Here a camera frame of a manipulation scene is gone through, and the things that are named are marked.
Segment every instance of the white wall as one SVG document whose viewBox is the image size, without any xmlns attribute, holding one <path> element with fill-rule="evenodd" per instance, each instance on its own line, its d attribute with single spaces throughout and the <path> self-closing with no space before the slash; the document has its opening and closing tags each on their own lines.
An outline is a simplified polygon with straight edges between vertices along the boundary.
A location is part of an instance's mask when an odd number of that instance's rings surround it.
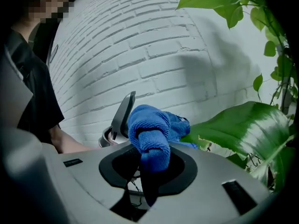
<svg viewBox="0 0 299 224">
<path fill-rule="evenodd" d="M 120 102 L 153 105 L 192 124 L 257 100 L 252 89 L 276 59 L 249 16 L 229 30 L 213 10 L 180 9 L 179 0 L 76 0 L 59 25 L 50 65 L 62 129 L 95 147 Z M 270 100 L 271 80 L 262 86 Z"/>
</svg>

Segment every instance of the black t-shirt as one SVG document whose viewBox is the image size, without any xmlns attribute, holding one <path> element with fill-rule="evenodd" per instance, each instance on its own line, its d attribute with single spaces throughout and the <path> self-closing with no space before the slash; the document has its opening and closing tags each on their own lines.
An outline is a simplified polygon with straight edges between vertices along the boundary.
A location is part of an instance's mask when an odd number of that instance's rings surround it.
<svg viewBox="0 0 299 224">
<path fill-rule="evenodd" d="M 52 144 L 48 130 L 64 117 L 55 97 L 48 66 L 33 53 L 22 35 L 13 30 L 6 46 L 16 67 L 25 75 L 25 85 L 33 93 L 18 128 L 33 133 L 43 143 Z"/>
</svg>

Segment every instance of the blue microfiber cloth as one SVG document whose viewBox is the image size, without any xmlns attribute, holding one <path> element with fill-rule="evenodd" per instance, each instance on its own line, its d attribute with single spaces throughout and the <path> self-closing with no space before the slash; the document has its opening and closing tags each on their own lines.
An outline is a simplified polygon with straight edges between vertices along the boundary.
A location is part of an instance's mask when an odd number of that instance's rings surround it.
<svg viewBox="0 0 299 224">
<path fill-rule="evenodd" d="M 190 132 L 189 121 L 149 105 L 136 107 L 128 119 L 129 140 L 141 154 L 142 171 L 165 171 L 170 161 L 169 142 L 198 149 L 179 140 Z"/>
</svg>

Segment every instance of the person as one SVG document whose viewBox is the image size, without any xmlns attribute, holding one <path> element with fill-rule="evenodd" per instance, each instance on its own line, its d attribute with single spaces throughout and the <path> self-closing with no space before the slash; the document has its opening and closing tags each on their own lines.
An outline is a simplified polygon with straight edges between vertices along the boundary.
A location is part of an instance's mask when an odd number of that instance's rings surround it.
<svg viewBox="0 0 299 224">
<path fill-rule="evenodd" d="M 22 9 L 5 41 L 16 67 L 24 76 L 33 97 L 21 116 L 18 128 L 33 133 L 41 142 L 52 144 L 59 153 L 91 150 L 60 129 L 64 119 L 52 87 L 47 65 L 32 51 L 29 35 L 40 23 L 46 22 L 68 0 L 18 0 Z"/>
</svg>

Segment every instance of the white brick wall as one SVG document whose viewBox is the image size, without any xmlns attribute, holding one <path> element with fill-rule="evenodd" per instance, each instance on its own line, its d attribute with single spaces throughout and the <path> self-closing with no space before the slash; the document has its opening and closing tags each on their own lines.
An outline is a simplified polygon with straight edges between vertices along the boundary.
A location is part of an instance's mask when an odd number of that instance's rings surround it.
<svg viewBox="0 0 299 224">
<path fill-rule="evenodd" d="M 97 140 L 122 101 L 153 105 L 191 123 L 249 99 L 217 96 L 208 49 L 177 0 L 77 0 L 59 25 L 50 65 L 65 120 L 61 127 L 87 146 Z"/>
</svg>

